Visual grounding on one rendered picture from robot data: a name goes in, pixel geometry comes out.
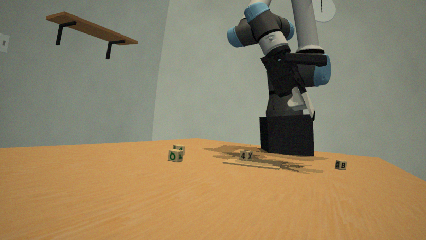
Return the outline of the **tan square mat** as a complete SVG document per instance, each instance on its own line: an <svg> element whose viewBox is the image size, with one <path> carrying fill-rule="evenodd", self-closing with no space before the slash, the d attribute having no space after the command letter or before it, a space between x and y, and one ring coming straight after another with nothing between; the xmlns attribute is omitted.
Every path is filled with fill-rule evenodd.
<svg viewBox="0 0 426 240"><path fill-rule="evenodd" d="M264 160L264 159L255 159L252 158L251 161L240 160L238 156L230 158L226 161L223 161L224 164L248 166L248 167L257 167L257 168L266 168L266 169L275 169L280 170L283 161L274 161L274 160Z"/></svg>

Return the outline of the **beige letter block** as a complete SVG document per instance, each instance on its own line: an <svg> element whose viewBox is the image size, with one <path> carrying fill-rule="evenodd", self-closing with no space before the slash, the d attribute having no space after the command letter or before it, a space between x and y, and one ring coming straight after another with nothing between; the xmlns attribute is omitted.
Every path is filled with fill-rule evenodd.
<svg viewBox="0 0 426 240"><path fill-rule="evenodd" d="M183 151L177 149L171 149L168 153L168 161L181 162L183 161Z"/></svg>
<svg viewBox="0 0 426 240"><path fill-rule="evenodd" d="M346 170L347 161L345 160L336 160L335 169Z"/></svg>
<svg viewBox="0 0 426 240"><path fill-rule="evenodd" d="M184 153L185 153L185 146L184 146L184 145L174 144L174 145L173 145L173 149L183 150L183 155L184 155Z"/></svg>
<svg viewBox="0 0 426 240"><path fill-rule="evenodd" d="M251 161L253 157L253 151L249 151L249 150L241 150L240 151L240 160L243 161Z"/></svg>

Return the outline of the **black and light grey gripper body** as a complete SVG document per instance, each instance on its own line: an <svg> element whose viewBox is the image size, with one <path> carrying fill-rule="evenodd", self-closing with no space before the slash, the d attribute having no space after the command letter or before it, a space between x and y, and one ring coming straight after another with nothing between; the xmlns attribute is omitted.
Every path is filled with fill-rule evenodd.
<svg viewBox="0 0 426 240"><path fill-rule="evenodd" d="M301 79L302 76L298 70L297 64L286 63L285 53L290 53L288 45L279 46L269 51L266 56L261 58L268 74L270 82L274 88L276 95L280 98L292 94L291 90L297 86L294 79L294 70L297 70ZM278 59L281 59L278 61ZM305 86L305 83L302 79Z"/></svg>

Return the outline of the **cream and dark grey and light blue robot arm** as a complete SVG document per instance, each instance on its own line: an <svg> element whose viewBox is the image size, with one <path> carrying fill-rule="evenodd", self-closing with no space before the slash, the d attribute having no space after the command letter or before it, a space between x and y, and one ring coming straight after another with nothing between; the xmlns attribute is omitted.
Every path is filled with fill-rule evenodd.
<svg viewBox="0 0 426 240"><path fill-rule="evenodd" d="M288 45L294 35L294 26L286 18L270 11L271 0L250 0L238 24L227 32L233 47L259 44L264 55L279 46ZM331 62L320 47L312 0L291 0L298 40L296 53L285 53L285 62L297 64L305 87L326 85L331 76ZM268 78L269 101L266 117L303 115L287 102L292 94L280 98Z"/></svg>

